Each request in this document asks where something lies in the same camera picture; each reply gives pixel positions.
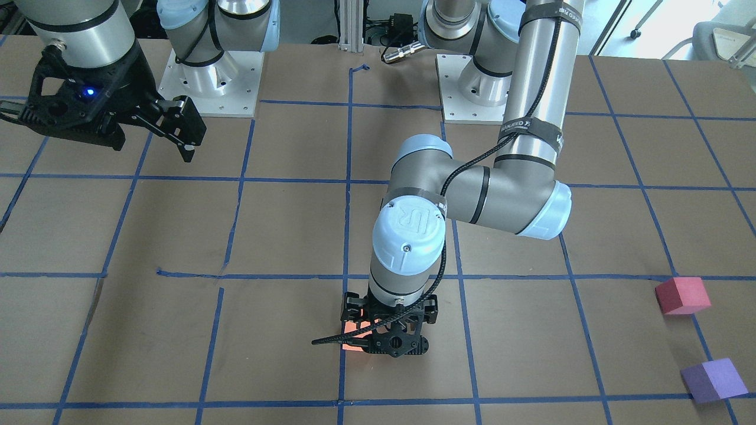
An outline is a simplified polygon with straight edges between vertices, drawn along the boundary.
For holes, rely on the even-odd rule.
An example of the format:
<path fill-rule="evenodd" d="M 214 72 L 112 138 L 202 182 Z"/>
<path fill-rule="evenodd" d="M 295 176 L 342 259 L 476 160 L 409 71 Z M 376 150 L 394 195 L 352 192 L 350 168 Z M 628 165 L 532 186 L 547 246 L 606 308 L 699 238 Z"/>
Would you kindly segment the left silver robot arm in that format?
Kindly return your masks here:
<path fill-rule="evenodd" d="M 418 38 L 468 54 L 472 69 L 507 91 L 494 147 L 468 162 L 435 135 L 409 137 L 392 164 L 372 231 L 368 291 L 343 297 L 357 330 L 313 345 L 370 354 L 421 355 L 438 314 L 435 289 L 447 262 L 447 220 L 550 240 L 564 229 L 570 188 L 557 181 L 583 1 L 426 1 Z"/>

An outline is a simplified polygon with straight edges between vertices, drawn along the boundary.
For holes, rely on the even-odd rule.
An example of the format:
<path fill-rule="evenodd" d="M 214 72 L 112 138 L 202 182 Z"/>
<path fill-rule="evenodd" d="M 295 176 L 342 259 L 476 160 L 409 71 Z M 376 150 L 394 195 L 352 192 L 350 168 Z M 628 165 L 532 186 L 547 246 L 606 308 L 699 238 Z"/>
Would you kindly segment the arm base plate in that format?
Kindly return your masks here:
<path fill-rule="evenodd" d="M 203 117 L 253 118 L 265 53 L 227 51 L 215 64 L 189 67 L 168 57 L 158 91 L 165 99 L 189 96 Z"/>
<path fill-rule="evenodd" d="M 470 55 L 438 54 L 438 87 L 446 121 L 459 124 L 502 124 L 512 73 L 485 73 Z"/>

